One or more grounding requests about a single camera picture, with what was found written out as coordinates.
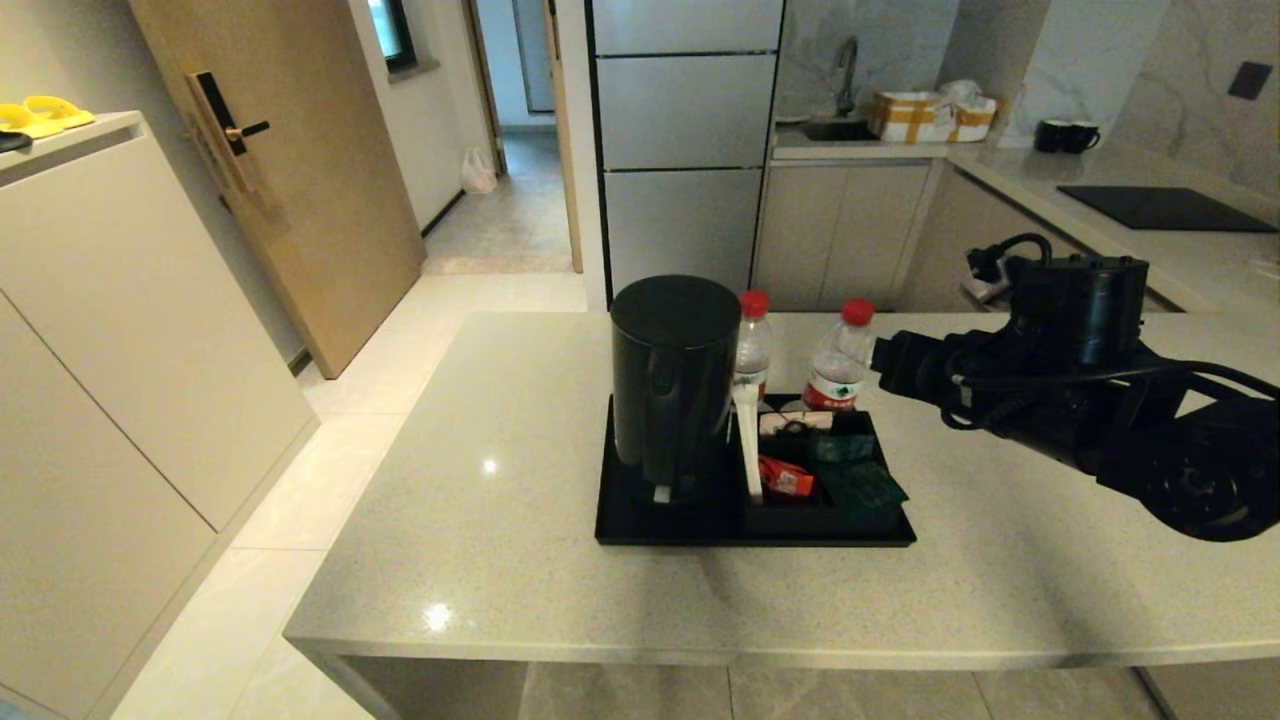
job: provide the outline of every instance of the water bottle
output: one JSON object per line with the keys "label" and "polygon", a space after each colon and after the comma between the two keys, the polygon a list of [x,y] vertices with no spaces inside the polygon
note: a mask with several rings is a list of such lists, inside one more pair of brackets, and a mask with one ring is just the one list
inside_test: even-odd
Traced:
{"label": "water bottle", "polygon": [[813,355],[813,369],[801,400],[810,410],[852,410],[858,391],[867,377],[867,355],[872,337],[867,325],[876,307],[867,300],[845,302],[840,320]]}
{"label": "water bottle", "polygon": [[764,397],[769,375],[769,296],[749,290],[742,293],[742,322],[737,328],[737,356],[733,360],[733,384],[758,384]]}

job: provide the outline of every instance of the electric kettle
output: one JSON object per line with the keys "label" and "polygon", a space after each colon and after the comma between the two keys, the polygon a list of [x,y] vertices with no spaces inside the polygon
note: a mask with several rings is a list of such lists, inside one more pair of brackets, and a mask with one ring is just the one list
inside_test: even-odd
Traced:
{"label": "electric kettle", "polygon": [[614,450],[646,503],[696,505],[724,489],[730,382],[741,315],[724,286],[689,275],[613,300]]}

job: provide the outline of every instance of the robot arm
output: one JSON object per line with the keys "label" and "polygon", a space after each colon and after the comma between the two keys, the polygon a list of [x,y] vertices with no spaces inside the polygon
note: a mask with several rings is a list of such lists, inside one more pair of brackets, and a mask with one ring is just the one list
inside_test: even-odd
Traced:
{"label": "robot arm", "polygon": [[[1042,258],[1005,256],[1021,242]],[[1143,345],[1147,263],[1053,260],[1033,234],[973,250],[969,263],[974,277],[1011,290],[1009,323],[878,340],[881,388],[938,406],[950,428],[987,430],[1094,475],[1187,536],[1244,539],[1280,521],[1280,388]],[[1213,402],[1179,418],[1188,392]]]}

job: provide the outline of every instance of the kettle lid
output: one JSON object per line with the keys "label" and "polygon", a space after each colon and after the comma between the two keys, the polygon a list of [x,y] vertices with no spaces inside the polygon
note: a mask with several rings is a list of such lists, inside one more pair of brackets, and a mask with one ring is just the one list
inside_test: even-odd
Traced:
{"label": "kettle lid", "polygon": [[691,275],[636,281],[613,299],[613,324],[628,337],[662,347],[704,347],[737,331],[737,296]]}

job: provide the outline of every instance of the kitchen sink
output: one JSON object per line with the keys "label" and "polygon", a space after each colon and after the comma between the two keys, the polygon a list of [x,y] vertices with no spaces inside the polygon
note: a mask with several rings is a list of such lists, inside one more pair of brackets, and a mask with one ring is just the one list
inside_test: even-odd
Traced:
{"label": "kitchen sink", "polygon": [[856,123],[805,123],[800,126],[800,132],[809,140],[818,142],[856,142],[867,140],[879,140],[872,135],[867,127],[867,120]]}

